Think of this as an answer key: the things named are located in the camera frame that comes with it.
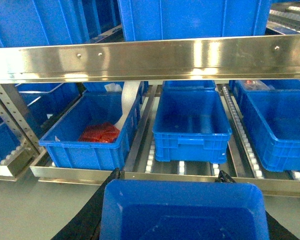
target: stainless steel rail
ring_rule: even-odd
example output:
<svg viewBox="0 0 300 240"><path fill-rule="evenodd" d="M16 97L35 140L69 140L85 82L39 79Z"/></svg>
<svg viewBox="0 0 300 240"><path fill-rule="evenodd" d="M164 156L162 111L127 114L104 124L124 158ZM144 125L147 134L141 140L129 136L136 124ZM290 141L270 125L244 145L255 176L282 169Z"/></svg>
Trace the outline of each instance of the stainless steel rail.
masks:
<svg viewBox="0 0 300 240"><path fill-rule="evenodd" d="M300 34L0 48L0 84L300 79Z"/></svg>

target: red package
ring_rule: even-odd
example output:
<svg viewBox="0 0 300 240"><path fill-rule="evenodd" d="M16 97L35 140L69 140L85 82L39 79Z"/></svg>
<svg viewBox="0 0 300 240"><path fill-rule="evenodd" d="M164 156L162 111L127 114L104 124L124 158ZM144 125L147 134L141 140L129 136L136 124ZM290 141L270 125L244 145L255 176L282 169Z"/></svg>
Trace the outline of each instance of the red package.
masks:
<svg viewBox="0 0 300 240"><path fill-rule="evenodd" d="M91 143L113 143L119 136L120 130L110 122L87 126L78 141Z"/></svg>

